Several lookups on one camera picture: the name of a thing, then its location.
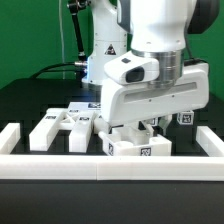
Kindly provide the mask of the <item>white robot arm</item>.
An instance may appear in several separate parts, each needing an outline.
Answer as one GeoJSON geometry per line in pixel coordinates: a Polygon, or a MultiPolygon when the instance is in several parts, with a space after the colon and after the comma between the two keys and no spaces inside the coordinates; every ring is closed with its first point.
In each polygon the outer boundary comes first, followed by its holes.
{"type": "Polygon", "coordinates": [[[117,0],[117,25],[132,35],[131,50],[107,62],[100,78],[99,132],[203,108],[207,63],[183,60],[189,34],[216,20],[220,0],[117,0]]]}

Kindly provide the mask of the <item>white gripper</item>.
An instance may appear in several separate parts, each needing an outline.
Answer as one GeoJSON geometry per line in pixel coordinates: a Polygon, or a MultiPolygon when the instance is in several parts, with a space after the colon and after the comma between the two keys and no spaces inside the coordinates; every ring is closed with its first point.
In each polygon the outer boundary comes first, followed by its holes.
{"type": "Polygon", "coordinates": [[[166,135],[172,114],[206,106],[208,72],[207,63],[186,66],[175,85],[166,89],[155,89],[148,83],[122,86],[108,78],[101,92],[101,115],[111,126],[141,121],[149,136],[154,129],[147,119],[161,117],[159,127],[166,135]]]}

